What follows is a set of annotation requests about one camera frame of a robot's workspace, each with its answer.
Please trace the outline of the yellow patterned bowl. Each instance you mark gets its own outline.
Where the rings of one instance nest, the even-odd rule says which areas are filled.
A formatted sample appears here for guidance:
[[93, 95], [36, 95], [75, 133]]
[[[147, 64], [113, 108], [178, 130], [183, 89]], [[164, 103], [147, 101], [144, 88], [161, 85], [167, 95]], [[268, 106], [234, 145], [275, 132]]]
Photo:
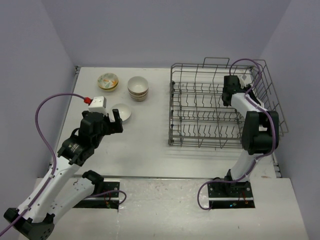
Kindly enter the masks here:
[[118, 81], [98, 82], [98, 87], [105, 92], [113, 92], [117, 88], [118, 84]]

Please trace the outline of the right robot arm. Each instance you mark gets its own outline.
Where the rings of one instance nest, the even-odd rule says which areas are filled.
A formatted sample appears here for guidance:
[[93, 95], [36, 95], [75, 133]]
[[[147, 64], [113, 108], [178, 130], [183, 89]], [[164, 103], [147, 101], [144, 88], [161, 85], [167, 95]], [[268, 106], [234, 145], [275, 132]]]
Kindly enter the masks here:
[[242, 86], [236, 75], [223, 78], [223, 105], [234, 108], [244, 124], [241, 135], [242, 152], [236, 164], [224, 177], [223, 191], [233, 197], [245, 187], [259, 160], [272, 155], [279, 145], [279, 114], [267, 110], [255, 96], [252, 86]]

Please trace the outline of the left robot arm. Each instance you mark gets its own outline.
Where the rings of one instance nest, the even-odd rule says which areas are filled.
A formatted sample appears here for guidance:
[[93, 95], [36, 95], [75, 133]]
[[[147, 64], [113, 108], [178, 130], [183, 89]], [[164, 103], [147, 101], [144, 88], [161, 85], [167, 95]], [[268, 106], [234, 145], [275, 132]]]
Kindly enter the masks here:
[[46, 240], [58, 220], [80, 201], [101, 196], [104, 178], [86, 171], [67, 194], [58, 198], [60, 191], [71, 177], [90, 158], [104, 136], [123, 132], [118, 109], [109, 115], [99, 112], [82, 112], [80, 126], [74, 129], [63, 143], [51, 169], [32, 194], [17, 208], [8, 208], [4, 218], [29, 240]]

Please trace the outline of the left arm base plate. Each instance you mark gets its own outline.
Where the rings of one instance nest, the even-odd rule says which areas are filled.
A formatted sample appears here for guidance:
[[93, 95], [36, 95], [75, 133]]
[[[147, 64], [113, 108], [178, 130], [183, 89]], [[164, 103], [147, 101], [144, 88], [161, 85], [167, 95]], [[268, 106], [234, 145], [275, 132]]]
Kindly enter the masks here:
[[[101, 194], [107, 191], [115, 191], [120, 189], [119, 181], [105, 181], [99, 190], [96, 190], [93, 195]], [[99, 197], [86, 198], [77, 203], [75, 209], [119, 209], [119, 192], [111, 192]]]

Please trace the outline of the beige bowl brown pattern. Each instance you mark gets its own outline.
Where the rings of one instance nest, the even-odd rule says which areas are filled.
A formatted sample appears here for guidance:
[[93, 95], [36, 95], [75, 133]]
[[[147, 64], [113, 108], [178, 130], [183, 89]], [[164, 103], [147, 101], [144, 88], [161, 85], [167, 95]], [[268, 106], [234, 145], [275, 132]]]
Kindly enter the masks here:
[[135, 98], [135, 97], [132, 97], [131, 99], [135, 102], [143, 102], [144, 100], [146, 100], [146, 96], [145, 97], [140, 97], [140, 98]]

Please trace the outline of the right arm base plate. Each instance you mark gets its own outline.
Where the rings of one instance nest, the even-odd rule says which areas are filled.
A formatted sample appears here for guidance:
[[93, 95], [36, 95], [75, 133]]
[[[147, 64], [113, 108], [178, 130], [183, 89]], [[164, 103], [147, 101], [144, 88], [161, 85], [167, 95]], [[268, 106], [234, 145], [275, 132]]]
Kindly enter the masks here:
[[253, 191], [249, 181], [212, 182], [207, 184], [207, 189], [210, 210], [255, 208]]

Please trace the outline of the white bowl green leaves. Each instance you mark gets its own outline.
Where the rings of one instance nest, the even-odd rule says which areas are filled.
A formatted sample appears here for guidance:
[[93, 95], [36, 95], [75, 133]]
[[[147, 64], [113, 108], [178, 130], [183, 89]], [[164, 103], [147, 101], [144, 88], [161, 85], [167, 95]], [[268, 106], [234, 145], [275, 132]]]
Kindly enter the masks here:
[[114, 73], [104, 73], [104, 74], [102, 74], [101, 76], [98, 77], [97, 85], [98, 85], [98, 82], [108, 82], [108, 81], [117, 81], [117, 82], [119, 82], [119, 78]]

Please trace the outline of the beige bowl white flower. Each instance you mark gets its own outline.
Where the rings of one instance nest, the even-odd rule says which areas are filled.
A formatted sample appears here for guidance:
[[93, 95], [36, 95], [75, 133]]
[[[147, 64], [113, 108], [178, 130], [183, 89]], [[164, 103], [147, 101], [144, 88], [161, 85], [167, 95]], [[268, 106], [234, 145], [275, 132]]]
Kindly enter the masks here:
[[148, 95], [148, 91], [145, 92], [140, 92], [140, 93], [136, 93], [136, 92], [131, 92], [129, 91], [129, 95], [133, 98], [133, 99], [142, 99], [145, 96]]

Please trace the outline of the beige bowl orange flower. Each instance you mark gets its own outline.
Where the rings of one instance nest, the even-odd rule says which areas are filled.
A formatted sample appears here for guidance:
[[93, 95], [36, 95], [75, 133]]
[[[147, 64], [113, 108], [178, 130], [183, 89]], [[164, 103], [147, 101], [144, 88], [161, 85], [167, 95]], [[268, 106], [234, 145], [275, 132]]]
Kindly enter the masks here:
[[142, 76], [134, 76], [128, 80], [127, 88], [132, 93], [141, 94], [149, 89], [149, 83]]

